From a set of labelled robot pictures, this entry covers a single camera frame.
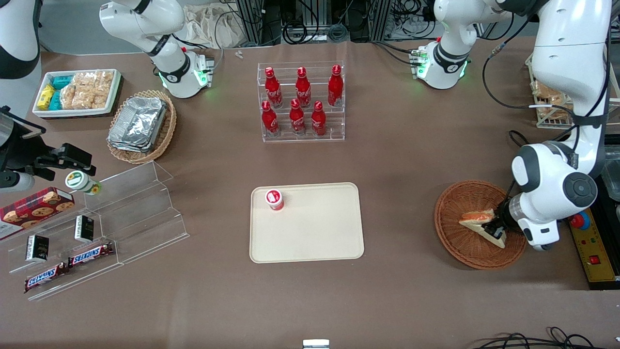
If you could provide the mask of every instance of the coca-cola bottle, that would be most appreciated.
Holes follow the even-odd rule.
[[[271,104],[268,101],[264,101],[261,105],[263,109],[263,124],[265,125],[265,131],[268,137],[277,137],[280,135],[280,127],[278,126],[277,116],[275,111],[271,109]]]
[[[327,90],[329,92],[327,102],[332,107],[342,107],[342,90],[345,83],[342,81],[341,73],[342,67],[338,64],[334,65],[332,67],[332,76],[327,83]]]
[[[306,69],[299,67],[297,69],[297,83],[295,83],[295,89],[297,90],[297,98],[301,103],[302,108],[310,106],[310,81],[306,77]]]
[[[304,125],[304,111],[300,108],[299,99],[293,98],[291,101],[291,112],[288,115],[291,118],[293,133],[298,136],[303,136],[306,134],[306,125]]]
[[[280,89],[280,82],[275,77],[273,68],[265,68],[265,76],[267,80],[265,82],[265,89],[267,90],[267,98],[271,102],[274,108],[282,106],[282,90]]]
[[[312,112],[312,133],[315,137],[320,138],[325,135],[325,112],[323,111],[323,103],[314,102],[314,111]]]

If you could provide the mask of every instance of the red button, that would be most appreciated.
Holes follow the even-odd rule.
[[[585,224],[585,219],[583,218],[582,215],[580,214],[575,214],[571,219],[570,219],[570,224],[574,227],[574,228],[581,228],[583,227],[583,225]]]
[[[601,264],[601,260],[598,256],[590,256],[590,264]]]

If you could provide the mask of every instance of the small bottle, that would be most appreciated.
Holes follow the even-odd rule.
[[[273,68],[265,68],[265,76],[267,77],[265,82],[267,98],[269,98],[269,101],[274,108],[280,108],[282,106],[282,89],[280,88],[280,82],[275,77]]]
[[[304,111],[300,108],[299,99],[293,98],[291,101],[291,112],[288,115],[291,118],[293,133],[297,136],[303,136],[306,134],[306,125],[304,125]]]
[[[320,101],[314,102],[314,111],[312,112],[312,133],[316,138],[321,138],[325,135],[325,112],[323,111],[323,103]]]
[[[284,200],[282,199],[282,193],[277,189],[271,189],[265,193],[265,201],[267,205],[274,211],[279,211],[284,208]]]
[[[67,178],[64,179],[64,183],[67,187],[73,190],[82,191],[86,195],[96,195],[101,191],[101,183],[88,177],[88,174],[85,174],[82,171],[73,171],[70,174],[67,174]]]
[[[280,127],[278,126],[277,116],[275,111],[271,109],[271,104],[268,101],[264,101],[261,105],[263,109],[263,124],[265,125],[265,131],[267,136],[274,138],[280,135]]]
[[[308,77],[306,77],[306,69],[304,67],[299,67],[297,69],[297,83],[295,83],[295,89],[297,90],[297,98],[299,99],[301,107],[309,107],[312,97],[310,96],[310,81],[308,81]]]
[[[345,84],[342,81],[341,73],[342,67],[338,64],[334,65],[332,67],[332,76],[327,83],[327,90],[329,92],[327,102],[332,107],[342,107],[342,90]]]

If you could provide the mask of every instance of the emergency stop button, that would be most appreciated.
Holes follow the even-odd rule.
[[[581,211],[570,218],[570,226],[579,230],[586,230],[590,227],[590,217]]]
[[[590,264],[601,264],[601,258],[598,258],[598,256],[590,256]]]

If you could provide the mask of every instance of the brown table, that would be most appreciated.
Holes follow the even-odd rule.
[[[172,202],[191,237],[41,302],[27,301],[23,281],[1,273],[0,347],[299,348],[304,338],[329,338],[334,348],[466,348],[500,332],[547,338],[550,325],[611,347],[620,294],[586,291],[567,228],[551,251],[529,248],[500,271],[460,264],[436,236],[433,208],[450,184],[510,184],[517,147],[508,130],[532,142],[557,133],[535,128],[533,111],[486,95],[481,67],[495,44],[476,43],[467,74],[447,91],[413,81],[408,67],[370,44],[243,49],[243,60],[227,51],[213,88],[174,99],[179,123],[158,160],[175,176]],[[532,46],[532,38],[515,39],[489,64],[500,99],[531,102],[523,62]],[[44,71],[120,70],[122,99],[162,88],[143,54],[42,58]],[[347,140],[263,144],[257,63],[317,60],[346,61]],[[96,178],[131,168],[107,150],[109,118],[40,122],[48,144],[91,152]],[[56,185],[65,174],[58,171]],[[363,257],[250,261],[254,188],[341,181],[360,189]]]

